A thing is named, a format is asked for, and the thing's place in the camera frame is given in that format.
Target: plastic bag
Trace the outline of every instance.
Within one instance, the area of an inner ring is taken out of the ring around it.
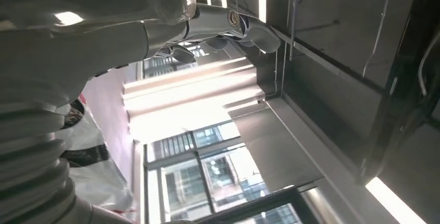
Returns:
[[[77,196],[134,221],[133,194],[111,159],[84,98],[81,96],[57,112],[66,115],[64,127],[55,136],[65,141],[66,151],[60,157],[69,161]]]

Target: cable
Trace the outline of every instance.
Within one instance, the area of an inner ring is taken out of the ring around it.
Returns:
[[[425,64],[425,61],[426,61],[429,53],[432,50],[432,47],[434,47],[434,44],[437,42],[439,37],[440,37],[440,31],[437,32],[437,34],[434,36],[434,38],[429,43],[429,46],[428,46],[425,54],[423,55],[422,61],[420,62],[420,65],[419,65],[419,71],[418,71],[417,77],[419,79],[420,89],[422,90],[422,95],[424,97],[428,94],[428,92],[427,92],[427,89],[426,89],[425,82],[423,81],[423,66]]]
[[[379,37],[380,37],[380,33],[382,32],[383,22],[385,20],[385,15],[387,14],[387,8],[388,8],[389,1],[390,0],[385,0],[385,4],[383,6],[383,11],[381,14],[382,17],[380,19],[379,29],[377,30],[376,41],[374,43],[373,51],[372,51],[370,57],[368,58],[367,62],[365,63],[364,70],[362,71],[362,78],[365,78],[365,74],[367,72],[368,65],[370,64],[371,60],[373,59],[374,54],[376,53],[377,44],[379,43]]]
[[[295,46],[295,22],[296,22],[296,13],[298,9],[298,0],[293,0],[293,8],[292,8],[292,22],[291,22],[291,40],[292,45],[290,46],[290,54],[289,54],[289,61],[293,61],[293,53],[294,53],[294,46]]]

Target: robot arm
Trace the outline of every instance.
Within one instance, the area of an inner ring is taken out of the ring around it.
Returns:
[[[178,45],[183,41],[205,42],[214,49],[225,48],[228,40],[237,41],[244,46],[256,46],[266,53],[275,52],[281,44],[270,26],[230,8],[197,4],[195,16],[187,21],[186,26],[180,27],[182,31],[163,43],[162,48],[152,57],[174,57],[182,63],[194,61],[194,55]]]
[[[111,68],[224,39],[280,45],[257,19],[195,0],[0,0],[0,223],[130,223],[76,197],[56,107]]]

